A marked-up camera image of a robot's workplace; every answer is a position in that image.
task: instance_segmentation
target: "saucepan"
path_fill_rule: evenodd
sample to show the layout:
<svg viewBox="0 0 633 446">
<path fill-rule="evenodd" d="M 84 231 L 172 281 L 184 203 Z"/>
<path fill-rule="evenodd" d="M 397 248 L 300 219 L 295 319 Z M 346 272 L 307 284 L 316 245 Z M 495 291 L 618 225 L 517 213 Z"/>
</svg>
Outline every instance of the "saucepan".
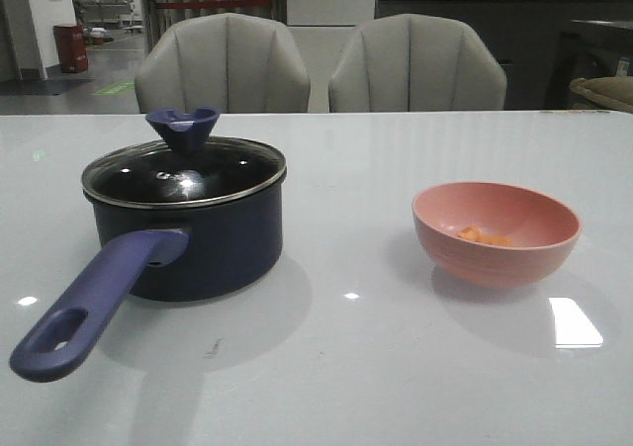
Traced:
<svg viewBox="0 0 633 446">
<path fill-rule="evenodd" d="M 146 119 L 162 140 L 85 168 L 83 192 L 102 249 L 17 345 L 14 372 L 33 382 L 70 374 L 127 293 L 204 300 L 273 267 L 282 249 L 286 160 L 262 142 L 209 136 L 219 116 L 211 107 L 152 112 Z"/>
</svg>

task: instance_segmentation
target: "glass lid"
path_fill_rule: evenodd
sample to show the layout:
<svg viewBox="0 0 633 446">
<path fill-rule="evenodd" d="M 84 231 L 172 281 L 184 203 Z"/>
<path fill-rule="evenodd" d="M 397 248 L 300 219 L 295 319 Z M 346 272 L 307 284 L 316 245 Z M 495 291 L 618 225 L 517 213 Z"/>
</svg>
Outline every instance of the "glass lid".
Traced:
<svg viewBox="0 0 633 446">
<path fill-rule="evenodd" d="M 262 142 L 211 136 L 183 155 L 163 141 L 107 154 L 83 171 L 91 198 L 136 209 L 190 209 L 247 197 L 286 173 L 278 149 Z"/>
</svg>

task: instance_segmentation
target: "chair backrest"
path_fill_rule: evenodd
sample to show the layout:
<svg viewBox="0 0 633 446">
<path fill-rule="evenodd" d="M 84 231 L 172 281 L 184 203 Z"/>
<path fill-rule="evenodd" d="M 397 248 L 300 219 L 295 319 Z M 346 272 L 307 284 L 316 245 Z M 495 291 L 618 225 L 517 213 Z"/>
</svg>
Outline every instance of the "chair backrest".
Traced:
<svg viewBox="0 0 633 446">
<path fill-rule="evenodd" d="M 357 27 L 329 80 L 332 112 L 501 110 L 505 72 L 465 23 L 401 14 Z"/>
<path fill-rule="evenodd" d="M 171 26 L 135 79 L 142 113 L 164 107 L 192 112 L 300 113 L 310 79 L 290 30 L 282 23 L 234 13 Z"/>
</svg>

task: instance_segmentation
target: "red trash can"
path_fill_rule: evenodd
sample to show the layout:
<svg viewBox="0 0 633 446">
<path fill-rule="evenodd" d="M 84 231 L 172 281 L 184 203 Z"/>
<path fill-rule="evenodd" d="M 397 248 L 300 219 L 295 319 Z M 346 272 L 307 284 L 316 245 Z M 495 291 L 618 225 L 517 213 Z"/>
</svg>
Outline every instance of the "red trash can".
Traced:
<svg viewBox="0 0 633 446">
<path fill-rule="evenodd" d="M 79 73 L 88 69 L 88 55 L 83 42 L 83 26 L 58 24 L 52 28 L 57 45 L 59 66 L 64 73 Z"/>
</svg>

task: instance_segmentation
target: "pink bowl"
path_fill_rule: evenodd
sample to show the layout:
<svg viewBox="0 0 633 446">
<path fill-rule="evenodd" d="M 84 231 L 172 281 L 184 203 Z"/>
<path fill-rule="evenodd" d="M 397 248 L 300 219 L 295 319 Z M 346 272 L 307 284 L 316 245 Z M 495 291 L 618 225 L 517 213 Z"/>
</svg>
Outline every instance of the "pink bowl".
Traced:
<svg viewBox="0 0 633 446">
<path fill-rule="evenodd" d="M 567 259 L 581 223 L 567 206 L 528 189 L 487 182 L 431 187 L 413 199 L 417 237 L 441 268 L 475 285 L 511 288 L 534 283 Z M 457 236 L 475 225 L 507 236 L 512 246 Z"/>
</svg>

